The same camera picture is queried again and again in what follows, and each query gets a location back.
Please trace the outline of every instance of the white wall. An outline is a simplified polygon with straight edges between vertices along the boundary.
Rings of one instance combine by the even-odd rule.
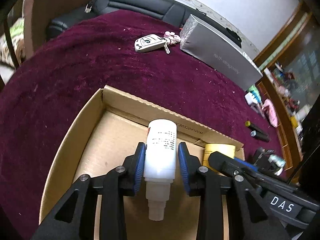
[[[299,0],[198,0],[236,26],[260,51],[287,22]]]

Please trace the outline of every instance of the screw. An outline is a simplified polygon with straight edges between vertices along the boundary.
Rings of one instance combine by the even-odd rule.
[[[235,176],[236,181],[242,182],[244,179],[241,175],[236,175]]]
[[[116,167],[116,172],[121,173],[121,172],[124,172],[124,171],[125,171],[125,167],[124,167],[124,166],[118,166],[118,167]]]
[[[79,177],[79,179],[80,179],[81,181],[86,181],[87,179],[89,179],[89,175],[88,175],[88,174],[82,174],[82,175]]]
[[[206,166],[200,166],[199,171],[202,173],[206,173],[209,169]]]

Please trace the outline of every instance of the white floor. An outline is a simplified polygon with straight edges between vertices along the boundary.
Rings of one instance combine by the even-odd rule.
[[[5,84],[9,81],[14,73],[14,69],[0,64],[0,75]]]

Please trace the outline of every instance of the gray box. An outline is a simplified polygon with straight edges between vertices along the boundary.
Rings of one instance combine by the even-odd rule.
[[[262,74],[250,57],[224,34],[194,15],[180,32],[180,49],[224,74],[243,90]]]

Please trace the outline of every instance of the purple velvet cloth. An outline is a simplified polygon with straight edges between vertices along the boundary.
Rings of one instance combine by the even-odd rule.
[[[247,105],[242,91],[179,45],[138,54],[134,41],[179,29],[125,10],[65,31],[18,69],[0,93],[0,205],[29,239],[38,225],[44,183],[55,153],[84,104],[105,84],[182,114],[242,143],[281,154],[275,128]],[[250,120],[269,133],[250,137]]]

